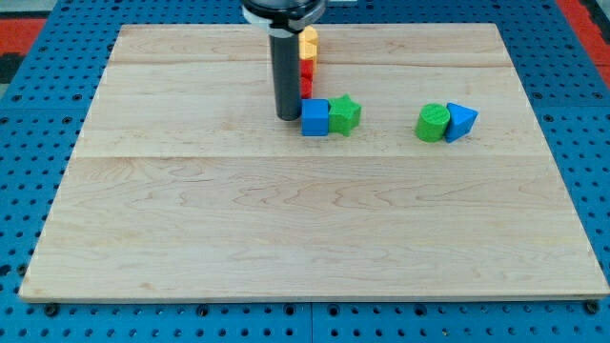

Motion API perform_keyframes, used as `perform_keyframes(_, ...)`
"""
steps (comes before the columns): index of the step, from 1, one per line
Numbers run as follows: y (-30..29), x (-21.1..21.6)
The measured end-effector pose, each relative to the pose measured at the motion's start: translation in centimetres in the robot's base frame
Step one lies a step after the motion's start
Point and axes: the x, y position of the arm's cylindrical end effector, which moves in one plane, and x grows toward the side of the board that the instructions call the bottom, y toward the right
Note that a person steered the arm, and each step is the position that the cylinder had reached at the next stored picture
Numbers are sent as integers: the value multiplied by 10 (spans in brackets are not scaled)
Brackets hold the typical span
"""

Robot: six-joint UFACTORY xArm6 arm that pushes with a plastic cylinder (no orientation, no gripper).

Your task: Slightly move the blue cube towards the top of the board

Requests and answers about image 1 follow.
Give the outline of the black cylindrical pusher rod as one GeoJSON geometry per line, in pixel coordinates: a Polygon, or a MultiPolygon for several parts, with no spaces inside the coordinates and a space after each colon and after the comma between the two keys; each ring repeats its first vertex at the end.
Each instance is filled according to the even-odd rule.
{"type": "Polygon", "coordinates": [[[270,36],[276,115],[294,121],[301,114],[299,41],[297,35],[270,36]]]}

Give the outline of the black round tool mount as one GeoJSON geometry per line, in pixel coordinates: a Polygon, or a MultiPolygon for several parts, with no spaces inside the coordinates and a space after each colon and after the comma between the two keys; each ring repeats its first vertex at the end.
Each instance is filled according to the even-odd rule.
{"type": "Polygon", "coordinates": [[[276,38],[301,33],[319,20],[326,0],[241,0],[246,21],[276,38]]]}

